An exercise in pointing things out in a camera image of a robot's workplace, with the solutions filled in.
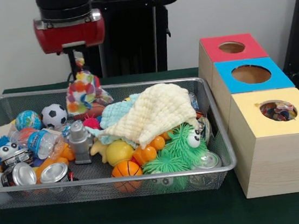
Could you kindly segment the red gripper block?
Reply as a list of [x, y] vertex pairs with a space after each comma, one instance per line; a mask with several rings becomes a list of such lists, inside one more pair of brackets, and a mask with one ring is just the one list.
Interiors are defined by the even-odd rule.
[[[45, 54], [60, 53], [64, 44], [84, 42], [92, 47], [103, 43], [105, 39], [105, 21], [99, 9], [72, 22], [52, 23], [39, 18], [33, 20], [34, 33]], [[84, 47], [78, 46], [76, 52], [84, 53]], [[77, 73], [77, 65], [72, 49], [67, 49], [72, 75]]]

